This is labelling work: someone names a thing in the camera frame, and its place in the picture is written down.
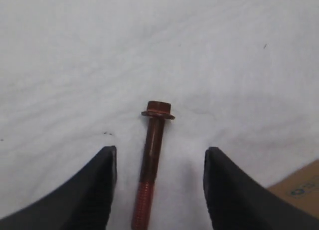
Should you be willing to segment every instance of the cardboard box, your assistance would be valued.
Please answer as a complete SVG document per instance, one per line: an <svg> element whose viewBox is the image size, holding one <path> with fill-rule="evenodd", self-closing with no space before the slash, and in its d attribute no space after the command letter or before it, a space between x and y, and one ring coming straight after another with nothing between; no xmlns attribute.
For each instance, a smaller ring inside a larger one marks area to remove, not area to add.
<svg viewBox="0 0 319 230"><path fill-rule="evenodd" d="M319 160L269 188L291 205L319 218Z"/></svg>

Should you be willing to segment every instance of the copper-colored bolt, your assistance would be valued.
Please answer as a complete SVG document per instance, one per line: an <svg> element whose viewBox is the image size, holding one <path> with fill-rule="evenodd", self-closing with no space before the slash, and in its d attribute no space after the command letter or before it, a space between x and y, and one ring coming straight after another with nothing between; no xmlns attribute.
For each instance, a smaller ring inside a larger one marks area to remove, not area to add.
<svg viewBox="0 0 319 230"><path fill-rule="evenodd" d="M168 103L150 101L147 111L142 112L142 115L149 116L150 120L133 213L132 230L148 229L165 119L175 118L170 114L170 109L171 105Z"/></svg>

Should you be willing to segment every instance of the white carpet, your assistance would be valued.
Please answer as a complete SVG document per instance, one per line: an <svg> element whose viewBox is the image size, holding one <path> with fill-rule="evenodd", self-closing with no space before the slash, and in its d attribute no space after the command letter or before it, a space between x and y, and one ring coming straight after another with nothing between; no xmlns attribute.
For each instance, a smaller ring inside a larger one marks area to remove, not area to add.
<svg viewBox="0 0 319 230"><path fill-rule="evenodd" d="M319 157L319 0L0 0L0 217L114 144L130 229L149 100L176 116L149 229L210 230L209 146L265 187Z"/></svg>

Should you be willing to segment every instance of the bolt head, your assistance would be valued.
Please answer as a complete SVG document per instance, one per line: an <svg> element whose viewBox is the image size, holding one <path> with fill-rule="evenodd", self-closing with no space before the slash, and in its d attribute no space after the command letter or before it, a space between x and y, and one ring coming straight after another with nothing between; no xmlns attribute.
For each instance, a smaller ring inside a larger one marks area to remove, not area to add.
<svg viewBox="0 0 319 230"><path fill-rule="evenodd" d="M161 117L164 119L174 119L170 114L171 104L160 101L149 101L147 111L142 112L144 116Z"/></svg>

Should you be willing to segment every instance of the white surface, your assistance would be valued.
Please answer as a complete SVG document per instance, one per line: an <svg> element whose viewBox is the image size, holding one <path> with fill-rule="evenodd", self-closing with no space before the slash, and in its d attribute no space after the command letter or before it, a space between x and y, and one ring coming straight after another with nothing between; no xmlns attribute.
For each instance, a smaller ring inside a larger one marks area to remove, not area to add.
<svg viewBox="0 0 319 230"><path fill-rule="evenodd" d="M161 100L150 230L211 229L209 146L263 186L319 157L318 35L319 0L0 0L0 217L115 144L108 229L130 229Z"/></svg>

